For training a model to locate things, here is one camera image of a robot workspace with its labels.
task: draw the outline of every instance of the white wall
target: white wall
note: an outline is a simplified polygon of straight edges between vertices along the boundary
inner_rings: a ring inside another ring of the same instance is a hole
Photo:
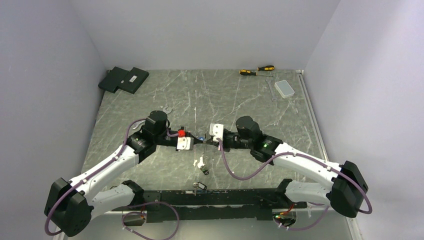
[[[0,2],[2,240],[52,238],[50,186],[81,171],[105,71],[68,1]]]
[[[423,12],[420,0],[342,0],[305,68],[330,159],[369,185],[367,240],[424,237]]]
[[[339,1],[71,2],[109,69],[304,69]]]

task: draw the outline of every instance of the screwdriver handle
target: screwdriver handle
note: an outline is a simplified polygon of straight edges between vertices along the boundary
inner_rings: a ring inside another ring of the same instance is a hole
[[[238,73],[243,75],[243,76],[256,76],[257,75],[256,72],[249,71],[249,70],[246,70],[246,69],[242,69]]]
[[[257,68],[258,71],[272,71],[274,69],[275,67],[273,65],[261,66]]]

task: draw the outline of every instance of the red component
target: red component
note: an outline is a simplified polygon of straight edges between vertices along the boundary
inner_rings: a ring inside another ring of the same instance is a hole
[[[178,130],[178,137],[179,138],[182,138],[182,137],[185,137],[185,136],[186,136],[186,132],[184,130],[182,130],[182,129]]]

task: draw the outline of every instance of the marble tabletop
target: marble tabletop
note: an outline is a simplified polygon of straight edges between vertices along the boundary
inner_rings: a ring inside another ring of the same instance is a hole
[[[185,126],[200,137],[209,131],[210,123],[220,123],[236,132],[236,120],[251,116],[265,134],[322,158],[305,95],[294,70],[270,72],[272,85],[287,80],[295,92],[283,99],[274,88],[277,102],[271,101],[265,81],[270,77],[242,76],[238,70],[149,70],[149,73],[135,94],[122,90],[104,93],[82,172],[117,149],[130,122],[164,106],[172,108],[168,119],[174,130]],[[206,148],[204,160],[210,174],[204,175],[194,164],[204,149],[203,144],[195,145],[192,151],[180,152],[174,147],[158,146],[155,153],[111,181],[105,189],[125,180],[133,180],[145,190],[190,190],[199,181],[208,189],[276,188],[285,178],[311,182],[291,169],[271,165],[257,176],[239,181],[228,174],[220,152],[213,146]],[[238,176],[250,175],[262,164],[246,149],[232,149],[226,158]]]

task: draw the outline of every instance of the white label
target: white label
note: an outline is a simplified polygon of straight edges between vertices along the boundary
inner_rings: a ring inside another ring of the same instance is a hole
[[[131,77],[131,79],[129,80],[129,82],[130,82],[130,83],[133,83],[133,82],[136,80],[136,78],[137,78],[137,76],[136,76],[136,75],[132,76],[132,77]]]

